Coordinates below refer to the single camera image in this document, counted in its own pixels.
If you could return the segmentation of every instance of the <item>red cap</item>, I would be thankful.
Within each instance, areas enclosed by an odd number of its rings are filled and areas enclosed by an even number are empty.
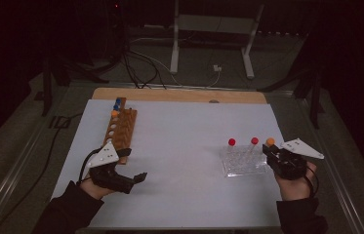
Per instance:
[[[230,138],[228,144],[230,146],[233,146],[236,143],[236,140],[234,138]]]
[[[253,137],[251,139],[251,143],[253,143],[253,144],[257,144],[258,142],[259,142],[259,140],[256,137]]]

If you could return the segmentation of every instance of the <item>sleeve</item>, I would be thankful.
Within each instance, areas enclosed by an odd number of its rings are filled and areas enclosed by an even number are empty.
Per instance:
[[[276,202],[276,207],[285,234],[323,234],[328,230],[325,217],[315,214],[317,198]]]
[[[90,224],[102,204],[71,181],[65,192],[48,204],[32,233],[75,233]]]

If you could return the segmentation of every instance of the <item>white tabletop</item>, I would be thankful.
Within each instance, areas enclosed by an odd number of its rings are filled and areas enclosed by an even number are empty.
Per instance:
[[[76,181],[84,158],[102,144],[114,100],[89,100],[53,197]],[[283,141],[270,105],[131,101],[138,111],[123,176],[148,173],[131,194],[103,200],[90,227],[134,229],[278,226],[273,172],[224,177],[220,150],[229,138]]]

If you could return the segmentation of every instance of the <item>black cable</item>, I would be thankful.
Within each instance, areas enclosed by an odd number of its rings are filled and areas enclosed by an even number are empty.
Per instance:
[[[79,181],[79,183],[81,184],[82,182],[84,182],[85,180],[88,180],[88,179],[91,179],[89,176],[88,177],[86,177],[86,178],[83,178],[83,179],[81,179],[80,181]]]
[[[149,79],[148,81],[144,82],[143,85],[142,85],[142,88],[144,86],[146,86],[148,83],[152,82],[158,76],[159,77],[159,80],[160,80],[160,84],[163,86],[164,89],[166,89],[166,86],[164,85],[163,80],[161,78],[160,71],[158,70],[157,66],[154,64],[154,62],[149,57],[144,56],[144,55],[139,54],[139,53],[136,53],[136,52],[133,52],[133,51],[129,51],[129,53],[132,53],[134,55],[137,55],[137,56],[143,58],[143,59],[141,59],[141,58],[137,58],[137,57],[131,56],[134,59],[139,59],[139,60],[142,60],[142,61],[147,62],[149,65],[151,65],[151,67],[153,67],[153,69],[155,71],[154,76],[151,79]]]
[[[78,117],[82,115],[82,113],[80,114],[76,114],[76,115],[73,115],[73,116],[70,116],[70,117],[63,117],[65,118],[66,120],[63,121],[63,123],[61,124],[62,126],[64,125],[68,125],[71,120],[75,117]],[[20,200],[8,211],[8,213],[0,220],[0,226],[2,225],[2,223],[14,212],[14,210],[20,205],[20,203],[23,202],[23,200],[32,192],[32,190],[35,188],[35,186],[38,184],[39,180],[41,179],[41,177],[44,175],[44,173],[47,171],[48,169],[48,166],[49,166],[49,162],[50,162],[50,159],[51,159],[51,156],[52,156],[52,151],[54,149],[54,145],[55,145],[55,142],[56,142],[56,139],[57,139],[57,136],[58,134],[60,133],[61,131],[61,128],[57,129],[57,132],[55,133],[54,137],[53,137],[53,140],[51,142],[51,146],[50,146],[50,150],[48,152],[48,155],[47,155],[47,160],[45,162],[45,166],[44,168],[42,169],[42,172],[41,174],[36,178],[36,180],[33,182],[32,186],[26,191],[26,193],[20,198]]]
[[[141,61],[144,61],[144,62],[147,62],[147,63],[149,63],[148,61],[146,61],[146,60],[144,60],[144,59],[142,59],[142,58],[137,58],[137,57],[135,57],[135,56],[130,56],[130,55],[127,55],[128,57],[130,57],[130,58],[133,58],[133,59],[138,59],[138,60],[141,60]],[[157,77],[157,72],[158,72],[158,70],[157,70],[157,68],[154,66],[154,64],[151,64],[151,63],[149,63],[150,65],[152,65],[155,69],[154,69],[154,71],[155,71],[155,74],[154,74],[154,76],[152,77],[152,78],[150,78],[150,79],[148,79],[147,81],[142,81],[142,86],[141,86],[141,89],[143,89],[144,87],[148,87],[148,88],[150,88],[149,86],[148,86],[148,83],[150,83],[151,81],[153,81],[156,77]]]
[[[316,175],[316,173],[313,171],[313,169],[311,169],[309,166],[306,166],[306,168],[313,173],[313,175],[315,177],[315,180],[316,180],[316,189],[313,190],[313,185],[312,185],[311,180],[309,178],[307,178],[306,175],[304,176],[304,178],[308,182],[308,186],[309,186],[309,189],[310,189],[309,197],[313,198],[315,196],[315,194],[318,192],[318,189],[319,189],[319,179],[318,179],[318,176]]]
[[[89,72],[93,72],[97,75],[102,75],[107,71],[110,71],[111,69],[113,69],[115,66],[117,66],[118,62],[120,61],[120,59],[116,59],[116,58],[112,58],[109,61],[109,64],[104,65],[104,66],[100,66],[97,68],[93,68],[93,69],[89,69]]]
[[[133,81],[135,87],[137,89],[139,89],[140,86],[139,86],[139,82],[137,81],[139,79],[139,77],[136,75],[135,69],[130,65],[126,54],[123,55],[123,59],[124,59],[124,66],[126,67],[126,70],[127,70],[127,73],[130,76],[130,79]]]
[[[89,155],[87,155],[87,157],[85,157],[84,162],[82,163],[82,167],[81,167],[81,171],[80,171],[80,173],[79,173],[78,180],[77,180],[77,182],[76,182],[76,184],[77,184],[78,186],[81,184],[81,182],[82,182],[82,181],[86,180],[86,178],[85,178],[85,179],[83,179],[83,178],[82,178],[82,175],[84,174],[85,165],[87,165],[88,160],[89,160],[89,159],[91,158],[91,156],[93,156],[94,154],[99,153],[101,149],[102,149],[102,147],[101,147],[101,148],[98,148],[98,149],[95,149],[95,150],[91,151],[91,153],[90,153]]]

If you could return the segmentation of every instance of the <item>cable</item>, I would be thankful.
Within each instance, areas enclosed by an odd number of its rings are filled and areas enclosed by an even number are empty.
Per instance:
[[[104,74],[107,71],[110,71],[112,68],[114,68],[115,66],[117,66],[119,59],[114,59],[112,58],[109,62],[109,64],[105,65],[105,66],[101,66],[101,67],[97,67],[94,69],[90,69],[90,72],[93,72],[95,74],[101,75]]]
[[[123,56],[123,60],[124,60],[124,66],[127,69],[127,73],[129,74],[130,79],[133,81],[135,87],[137,89],[139,89],[140,86],[139,86],[139,82],[137,81],[138,77],[136,75],[136,71],[134,70],[133,67],[130,66],[130,63],[129,63],[128,58],[126,57],[126,55]]]
[[[212,85],[206,86],[205,89],[211,88],[212,86],[216,85],[216,83],[219,82],[219,78],[221,78],[221,71],[220,70],[218,71],[218,78],[216,79],[216,81]]]
[[[73,116],[70,116],[70,117],[64,117],[64,116],[61,116],[63,118],[66,118],[65,121],[63,121],[63,123],[61,124],[62,126],[65,126],[65,125],[68,125],[71,120],[75,117],[78,117],[82,115],[82,113],[80,114],[76,114],[76,115],[73,115]],[[41,174],[36,178],[36,180],[32,183],[32,186],[26,191],[26,193],[20,198],[20,200],[8,211],[8,213],[3,216],[3,218],[0,220],[0,226],[2,225],[2,223],[15,211],[15,209],[20,205],[20,203],[23,202],[23,200],[32,192],[32,190],[35,188],[35,186],[38,184],[39,180],[41,179],[41,177],[44,175],[44,173],[47,171],[48,169],[48,166],[49,166],[49,162],[50,162],[50,159],[51,159],[51,156],[52,156],[52,151],[54,149],[54,145],[55,145],[55,142],[56,142],[56,139],[57,139],[57,136],[58,134],[60,133],[61,131],[61,128],[57,129],[57,132],[55,133],[54,137],[53,137],[53,140],[51,142],[51,146],[50,146],[50,150],[48,152],[48,155],[47,155],[47,160],[45,162],[45,166],[44,168],[42,169],[42,172]]]
[[[134,43],[141,40],[151,40],[151,41],[165,41],[165,40],[173,40],[173,38],[154,38],[154,37],[141,37],[130,41],[130,43]]]
[[[81,184],[81,182],[83,182],[84,180],[87,180],[88,179],[88,177],[87,178],[84,178],[84,179],[82,178],[82,175],[84,174],[84,170],[85,170],[85,165],[87,165],[87,162],[91,158],[91,156],[93,156],[96,153],[99,153],[100,150],[102,150],[102,147],[91,151],[91,153],[89,155],[87,155],[87,157],[85,157],[84,162],[82,163],[82,167],[81,167],[81,171],[79,173],[78,180],[76,182],[76,185],[77,186],[79,186]]]
[[[313,190],[313,185],[312,185],[311,180],[308,177],[306,177],[306,175],[303,176],[303,178],[306,179],[306,181],[308,182],[308,186],[309,186],[309,190],[310,190],[309,197],[313,198],[319,189],[319,179],[318,179],[318,176],[316,175],[316,173],[313,171],[313,169],[311,169],[309,166],[306,166],[306,168],[313,173],[315,180],[316,180],[316,189]]]
[[[133,58],[133,59],[139,59],[139,60],[142,60],[141,58],[136,58],[136,57],[133,57],[133,56],[129,56],[129,55],[126,55],[126,56],[128,56],[128,57],[130,57],[130,58]],[[148,87],[149,88],[149,86],[147,85],[147,83],[148,83],[148,81],[143,81],[141,78],[139,78],[139,76],[137,76],[136,75],[136,69],[134,68],[134,67],[132,67],[132,66],[130,66],[129,64],[128,64],[128,67],[129,67],[129,69],[131,70],[131,74],[129,74],[130,76],[133,76],[134,77],[134,79],[137,79],[137,80],[139,80],[140,82],[142,82],[142,86],[141,87],[138,87],[139,89],[143,89],[144,87]]]
[[[170,76],[172,77],[173,81],[174,81],[177,85],[179,85],[179,86],[183,87],[183,85],[182,85],[182,84],[180,84],[180,83],[176,80],[176,78],[175,78],[175,77],[173,76],[173,74],[171,73],[170,69],[169,69],[169,68],[168,68],[165,64],[163,64],[163,62],[161,62],[161,61],[157,60],[156,58],[152,58],[152,57],[149,57],[149,56],[143,55],[143,54],[141,54],[141,53],[139,53],[139,52],[135,52],[135,51],[132,51],[132,52],[133,52],[133,53],[135,53],[135,54],[138,54],[138,55],[140,55],[140,56],[143,56],[143,57],[146,57],[146,58],[149,58],[149,59],[151,59],[151,60],[154,60],[154,61],[158,62],[160,65],[162,65],[164,68],[166,68],[166,70],[167,70],[167,71],[169,71],[169,74],[170,74]]]
[[[134,58],[134,59],[140,59],[140,60],[142,60],[142,61],[145,61],[145,62],[147,62],[149,65],[151,65],[152,67],[153,67],[153,69],[154,69],[154,71],[155,71],[155,74],[154,74],[154,76],[151,78],[151,79],[149,79],[148,81],[146,81],[146,82],[144,82],[143,83],[143,85],[142,85],[142,88],[144,87],[144,86],[148,86],[147,84],[148,83],[150,83],[150,82],[152,82],[157,76],[159,77],[159,79],[160,79],[160,83],[161,83],[161,85],[163,86],[163,88],[166,90],[167,88],[166,88],[166,86],[164,85],[164,83],[163,83],[163,80],[162,80],[162,78],[161,78],[161,74],[160,74],[160,71],[157,69],[157,66],[154,64],[154,62],[151,60],[151,58],[149,58],[149,57],[147,57],[147,56],[145,56],[145,55],[142,55],[142,54],[139,54],[139,53],[136,53],[136,52],[133,52],[133,51],[130,51],[129,53],[131,53],[131,54],[134,54],[134,55],[137,55],[137,56],[139,56],[139,57],[142,57],[143,59],[141,59],[141,58],[137,58],[137,57],[133,57],[132,56],[132,58]]]

